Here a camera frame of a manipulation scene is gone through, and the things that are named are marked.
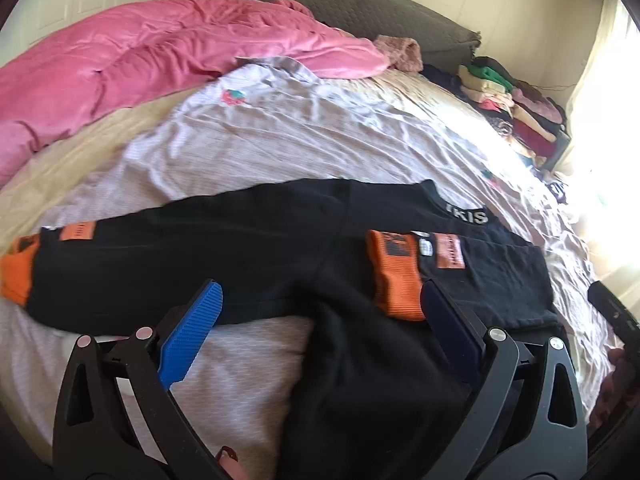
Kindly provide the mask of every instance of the silver screw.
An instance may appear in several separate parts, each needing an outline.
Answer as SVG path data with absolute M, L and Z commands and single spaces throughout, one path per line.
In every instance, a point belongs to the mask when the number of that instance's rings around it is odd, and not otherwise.
M 78 341 L 76 341 L 76 344 L 80 347 L 80 348 L 84 348 L 86 346 L 89 346 L 89 343 L 91 342 L 91 336 L 90 335 L 81 335 L 78 338 Z
M 492 328 L 489 330 L 489 337 L 494 341 L 504 341 L 507 339 L 507 335 L 504 333 L 504 330 L 500 330 L 499 328 Z
M 142 328 L 136 330 L 136 337 L 142 340 L 149 339 L 153 332 L 154 329 L 152 329 L 150 326 L 143 326 Z
M 549 340 L 549 344 L 556 350 L 562 350 L 564 348 L 564 343 L 562 342 L 562 339 L 557 337 L 552 337 Z

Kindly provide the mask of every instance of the orange cuff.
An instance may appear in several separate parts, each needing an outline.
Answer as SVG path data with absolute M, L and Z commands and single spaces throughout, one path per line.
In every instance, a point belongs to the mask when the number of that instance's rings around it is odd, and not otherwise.
M 40 247 L 40 235 L 24 236 L 14 240 L 11 249 L 0 258 L 2 287 L 0 292 L 20 306 L 27 305 L 31 291 L 33 258 Z
M 367 253 L 376 275 L 377 306 L 389 317 L 423 321 L 422 280 L 414 237 L 369 231 Z

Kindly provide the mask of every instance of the beige folded clothing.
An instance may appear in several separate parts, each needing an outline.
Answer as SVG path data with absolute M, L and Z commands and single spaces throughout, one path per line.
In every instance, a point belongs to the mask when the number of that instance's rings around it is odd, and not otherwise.
M 540 123 L 537 120 L 531 117 L 529 112 L 517 104 L 513 107 L 513 118 L 521 120 L 529 128 L 543 136 L 549 142 L 556 142 L 556 136 L 554 134 L 546 131 L 542 126 L 540 126 Z
M 476 103 L 484 103 L 489 99 L 489 101 L 493 101 L 496 104 L 504 105 L 507 108 L 513 108 L 515 104 L 513 99 L 511 98 L 511 94 L 494 94 L 491 92 L 479 92 L 478 90 L 473 90 L 472 88 L 467 88 L 464 85 L 460 85 L 460 89 L 466 94 L 466 96 L 475 101 Z
M 458 68 L 458 76 L 460 77 L 460 79 L 462 79 L 462 84 L 467 88 L 471 88 L 472 90 L 495 94 L 507 93 L 507 89 L 500 83 L 489 81 L 487 79 L 480 79 L 479 77 L 472 75 L 472 73 L 469 72 L 468 68 L 464 65 L 460 65 L 460 67 Z

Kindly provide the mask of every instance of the maroon folded clothing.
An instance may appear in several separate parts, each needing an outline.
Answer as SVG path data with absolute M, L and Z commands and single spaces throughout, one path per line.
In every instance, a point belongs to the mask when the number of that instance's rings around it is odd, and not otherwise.
M 536 130 L 529 128 L 521 120 L 513 121 L 513 134 L 518 137 L 524 145 L 533 150 L 537 156 L 549 158 L 556 152 L 556 143 L 549 142 Z

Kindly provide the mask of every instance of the orange label patch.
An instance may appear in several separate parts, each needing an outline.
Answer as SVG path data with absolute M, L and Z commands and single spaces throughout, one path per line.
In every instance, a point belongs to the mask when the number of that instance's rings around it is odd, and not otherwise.
M 460 238 L 456 235 L 434 233 L 436 237 L 437 263 L 439 269 L 465 269 Z
M 95 222 L 69 224 L 60 231 L 60 240 L 91 240 L 94 238 Z

